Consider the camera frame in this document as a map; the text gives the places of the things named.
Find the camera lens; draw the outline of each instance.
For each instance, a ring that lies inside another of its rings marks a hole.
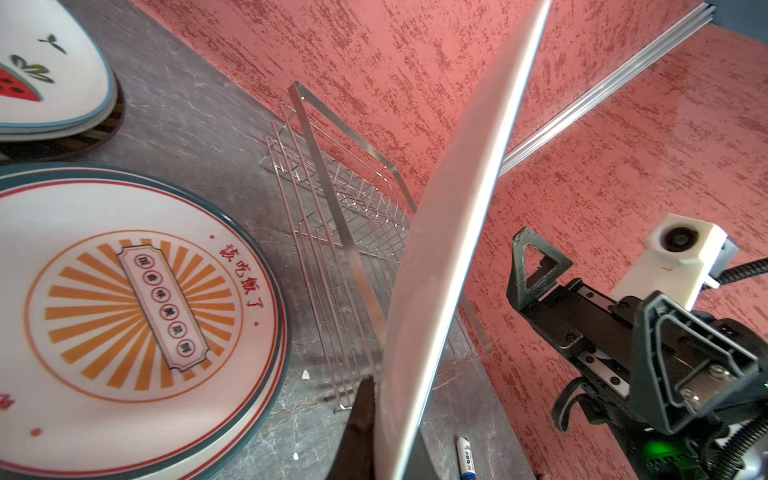
[[[661,237],[661,246],[670,252],[684,252],[696,244],[699,233],[688,227],[675,227]]]

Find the white baseboard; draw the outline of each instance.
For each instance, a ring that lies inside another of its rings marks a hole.
[[[544,127],[538,129],[536,133],[526,138],[509,152],[502,161],[502,167],[498,173],[499,177],[509,172],[515,165],[543,147],[582,115],[640,74],[656,60],[665,56],[683,40],[693,35],[699,28],[711,22],[714,11],[714,5],[702,3],[694,8],[691,13],[685,15],[678,23],[669,27],[667,31],[659,35],[647,47],[640,50],[634,57],[627,60],[587,93],[580,96],[568,108],[551,119]]]

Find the green light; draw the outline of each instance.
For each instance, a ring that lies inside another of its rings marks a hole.
[[[648,442],[643,448],[646,458],[658,457],[660,455],[677,455],[680,447],[670,442]]]

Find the orange sunburst pattern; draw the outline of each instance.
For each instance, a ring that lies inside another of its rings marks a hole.
[[[240,295],[221,263],[182,239],[143,234],[108,233],[71,247],[35,288],[38,319],[30,315],[28,329],[39,356],[60,379],[101,398],[141,402],[186,391],[223,365],[240,335]],[[164,274],[184,296],[177,302],[185,301],[207,344],[202,361],[183,372],[168,368],[169,350],[164,356],[158,345],[164,333],[157,329],[170,327],[147,320],[149,306],[137,300],[118,259],[140,245],[162,252]]]

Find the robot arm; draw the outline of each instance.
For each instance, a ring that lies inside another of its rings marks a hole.
[[[566,432],[578,403],[608,424],[642,480],[731,480],[740,467],[757,474],[738,480],[762,478],[762,460],[748,465],[745,452],[768,432],[768,345],[736,320],[692,310],[702,288],[734,278],[724,269],[738,247],[717,225],[677,215],[647,244],[608,296],[581,279],[559,286],[572,262],[533,230],[515,236],[509,303],[582,375],[555,403],[555,425]],[[527,247],[544,255],[528,278]],[[714,442],[745,422],[724,448]]]

